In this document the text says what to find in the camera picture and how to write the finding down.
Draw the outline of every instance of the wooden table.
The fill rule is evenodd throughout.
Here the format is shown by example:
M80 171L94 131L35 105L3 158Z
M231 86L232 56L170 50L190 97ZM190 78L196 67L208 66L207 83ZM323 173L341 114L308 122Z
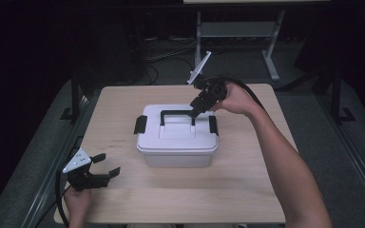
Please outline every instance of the wooden table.
M249 85L283 135L295 145L269 85ZM103 89L82 147L106 160L93 174L121 166L107 188L94 189L87 222L93 223L284 223L260 152L244 116L220 110L219 148L206 168L154 168L137 150L136 118L146 105L189 104L192 85L115 86ZM62 222L58 213L55 220Z

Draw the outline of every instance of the white box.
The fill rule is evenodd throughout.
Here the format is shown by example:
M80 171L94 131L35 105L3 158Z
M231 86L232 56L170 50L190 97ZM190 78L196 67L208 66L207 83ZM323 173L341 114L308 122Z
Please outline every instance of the white box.
M192 120L189 104L150 104L138 118L138 150L153 167L194 168L210 165L218 148L214 112Z

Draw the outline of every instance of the gray floor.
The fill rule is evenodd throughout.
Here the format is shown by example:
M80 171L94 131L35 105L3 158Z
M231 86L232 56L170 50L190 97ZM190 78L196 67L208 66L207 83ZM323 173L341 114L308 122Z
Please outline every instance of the gray floor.
M301 43L278 43L273 60L281 77L279 82L269 78L260 51L265 41L223 41L214 50L203 74L216 76L228 73L246 83L266 83L273 87L286 85L304 72L293 67ZM158 56L188 43L152 41L148 43L147 56ZM148 74L137 85L158 79L154 85L184 84L194 62L192 51L150 64ZM365 227L365 185L352 163L347 146L337 134L337 129L327 115L321 98L311 92L310 80L288 92L277 92L280 106L292 131L299 153L313 170L335 227ZM54 201L53 184L55 161L67 153L79 136L83 136L100 89L82 105L82 115L76 124L60 120L64 109L71 106L70 83L64 85L53 101L45 119L29 144L10 182L0 198L0 228L33 227L48 206ZM329 102L329 94L322 101ZM342 106L349 107L356 122L344 123L342 128L365 161L365 109L355 92L342 84ZM44 217L39 227L63 227L53 221L54 209ZM92 225L87 227L120 227L121 225ZM276 224L252 224L249 227L279 227Z

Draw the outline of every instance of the black cable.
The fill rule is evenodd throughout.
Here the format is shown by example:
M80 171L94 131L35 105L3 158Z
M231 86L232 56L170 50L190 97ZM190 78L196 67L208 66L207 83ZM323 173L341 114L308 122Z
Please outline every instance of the black cable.
M306 74L304 74L303 76L301 76L300 78L294 80L292 83L289 83L287 85L284 85L282 87L276 87L274 88L274 90L276 92L281 92L281 91L288 91L292 88L295 88L296 86L299 86L305 82L307 82L308 80L321 75L322 73L324 73L325 71L327 71L329 69L328 66L320 66L318 67L316 70L313 70L311 72L308 72Z
M56 196L56 204L58 206L58 212L61 216L62 221L66 227L69 227L69 221L67 221L67 216L64 212L64 207L62 206L62 196L61 196L61 167L56 172L56 179L55 179L55 196Z
M69 189L69 187L64 191L63 194L61 194L61 197L64 196L65 192ZM40 219L37 221L37 224L34 226L34 228L37 228L40 223L43 221L43 219L46 217L48 212L52 209L52 207L56 204L56 200L48 207L48 209L43 213L43 215L40 217Z
M159 79L159 70L157 70L157 68L153 67L153 66L147 66L149 68L152 68L155 73L156 73L156 76L155 76L155 79L152 80L152 78L147 74L147 76L149 77L149 83L146 83L147 86L152 86L156 83L156 81Z

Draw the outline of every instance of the metal stand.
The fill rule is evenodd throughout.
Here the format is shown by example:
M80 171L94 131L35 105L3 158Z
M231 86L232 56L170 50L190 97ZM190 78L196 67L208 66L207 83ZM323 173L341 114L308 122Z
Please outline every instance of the metal stand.
M70 79L70 86L72 91L72 108L66 108L64 110L61 120L70 120L70 124L74 124L80 114L79 86L76 74L73 74L72 78Z
M270 37L271 43L262 51L262 57L271 75L272 81L278 81L279 76L271 59L277 42L285 10L281 10L275 22L202 22L201 12L197 19L197 52L195 66L201 61L202 37Z

